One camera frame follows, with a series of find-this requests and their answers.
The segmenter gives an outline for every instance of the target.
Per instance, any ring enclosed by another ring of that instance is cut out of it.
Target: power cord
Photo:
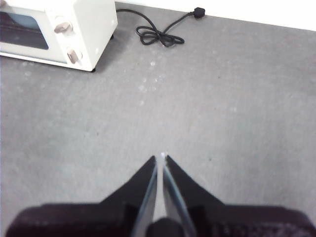
[[[139,35],[140,41],[143,45],[150,45],[150,44],[155,43],[156,41],[159,40],[166,47],[170,47],[170,46],[173,46],[175,44],[183,44],[184,43],[183,38],[167,34],[167,31],[170,30],[171,27],[178,24],[180,21],[182,21],[184,18],[186,18],[188,16],[194,16],[196,19],[199,19],[205,15],[205,9],[197,7],[196,9],[194,9],[194,11],[185,14],[183,17],[181,17],[180,19],[178,19],[175,22],[173,22],[172,24],[170,24],[163,32],[161,32],[161,31],[157,30],[156,26],[153,24],[153,22],[147,16],[145,16],[144,14],[142,14],[138,11],[134,11],[134,10],[130,10],[130,9],[118,9],[117,12],[134,13],[134,14],[137,14],[137,15],[143,17],[145,20],[147,20],[149,22],[151,27],[139,26],[136,28],[136,34]]]

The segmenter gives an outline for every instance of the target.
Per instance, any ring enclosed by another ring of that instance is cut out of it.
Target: toaster oven
[[[117,24],[114,0],[1,0],[0,55],[92,71]]]

